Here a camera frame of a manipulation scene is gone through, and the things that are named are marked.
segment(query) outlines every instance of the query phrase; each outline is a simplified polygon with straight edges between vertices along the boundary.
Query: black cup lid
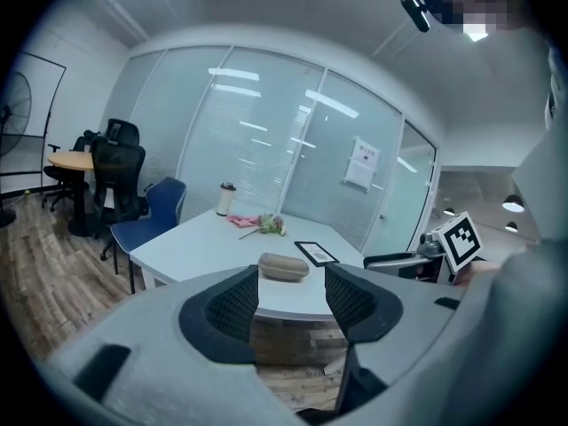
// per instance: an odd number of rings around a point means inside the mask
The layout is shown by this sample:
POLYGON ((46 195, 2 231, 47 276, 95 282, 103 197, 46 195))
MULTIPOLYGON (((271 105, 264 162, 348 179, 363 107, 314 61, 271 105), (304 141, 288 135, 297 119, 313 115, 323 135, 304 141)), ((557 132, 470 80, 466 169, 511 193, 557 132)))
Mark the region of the black cup lid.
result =
POLYGON ((235 185, 233 183, 223 183, 223 184, 221 184, 221 188, 226 189, 228 191, 236 191, 237 190, 237 188, 235 187, 235 185))

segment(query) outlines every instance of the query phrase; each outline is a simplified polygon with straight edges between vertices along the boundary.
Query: wooden floor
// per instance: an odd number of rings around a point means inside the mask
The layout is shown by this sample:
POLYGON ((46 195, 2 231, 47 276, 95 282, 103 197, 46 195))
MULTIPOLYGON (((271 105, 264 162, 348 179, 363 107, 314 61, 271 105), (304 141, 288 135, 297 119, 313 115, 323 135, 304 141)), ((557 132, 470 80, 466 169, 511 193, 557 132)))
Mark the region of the wooden floor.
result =
MULTIPOLYGON (((23 343, 38 359, 130 296, 126 256, 119 255, 114 275, 112 257, 99 259, 104 236, 95 241, 67 231, 71 207, 67 201, 51 213, 42 209, 40 195, 26 196, 13 206, 17 220, 0 229, 0 289, 23 343)), ((137 292, 144 289, 139 270, 135 285, 137 292)), ((250 341, 259 375, 286 406, 333 409, 342 372, 325 376, 322 368, 345 348, 336 324, 259 319, 250 341)))

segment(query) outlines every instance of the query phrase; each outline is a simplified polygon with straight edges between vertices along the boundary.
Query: fan base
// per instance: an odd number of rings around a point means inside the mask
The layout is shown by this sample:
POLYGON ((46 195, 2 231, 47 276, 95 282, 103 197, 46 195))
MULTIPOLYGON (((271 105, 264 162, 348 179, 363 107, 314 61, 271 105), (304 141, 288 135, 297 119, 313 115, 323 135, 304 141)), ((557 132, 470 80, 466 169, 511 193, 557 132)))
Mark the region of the fan base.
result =
POLYGON ((16 212, 13 209, 5 209, 0 212, 0 229, 6 227, 14 219, 16 219, 16 212))

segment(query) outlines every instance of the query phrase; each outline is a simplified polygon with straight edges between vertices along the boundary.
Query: glass panel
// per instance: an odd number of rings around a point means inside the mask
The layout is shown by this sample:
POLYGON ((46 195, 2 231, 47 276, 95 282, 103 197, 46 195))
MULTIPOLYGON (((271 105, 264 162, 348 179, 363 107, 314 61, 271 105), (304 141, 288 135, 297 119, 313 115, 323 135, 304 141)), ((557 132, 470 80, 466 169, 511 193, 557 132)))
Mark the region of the glass panel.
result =
POLYGON ((146 160, 138 188, 175 177, 189 124, 203 92, 228 48, 167 51, 140 97, 132 122, 140 131, 146 160))
POLYGON ((294 146, 301 154, 282 211, 332 225, 360 249, 392 169, 400 124, 400 112, 376 95, 329 74, 305 141, 294 146), (380 150, 369 190, 343 181, 356 137, 380 150))
POLYGON ((130 121, 138 96, 161 55, 161 52, 152 52, 130 59, 124 65, 106 103, 103 119, 100 122, 100 132, 107 130, 109 118, 130 121))
POLYGON ((219 185, 276 210, 322 69, 263 51, 235 49, 217 72, 190 133, 179 178, 182 219, 217 205, 219 185))
POLYGON ((428 198, 435 157, 434 147, 406 123, 383 217, 369 235, 365 256, 408 250, 428 198))

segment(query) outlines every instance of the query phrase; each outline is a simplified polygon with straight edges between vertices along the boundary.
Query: white table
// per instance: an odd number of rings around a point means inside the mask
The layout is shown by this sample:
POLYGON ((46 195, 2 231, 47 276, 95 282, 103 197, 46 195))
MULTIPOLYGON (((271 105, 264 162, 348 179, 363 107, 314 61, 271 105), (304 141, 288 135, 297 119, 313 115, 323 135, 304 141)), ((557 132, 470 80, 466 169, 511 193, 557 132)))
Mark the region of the white table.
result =
MULTIPOLYGON (((231 214, 254 216, 267 210, 234 201, 231 214)), ((146 288, 154 278, 170 284, 211 272, 257 264, 264 252, 303 259, 310 274, 300 282, 283 282, 260 277, 256 315, 288 320, 333 320, 326 303, 325 269, 316 268, 297 248, 295 241, 316 241, 343 264, 363 266, 363 256, 329 225, 281 215, 288 233, 253 233, 254 227, 238 228, 207 211, 132 251, 130 258, 142 268, 146 288)))

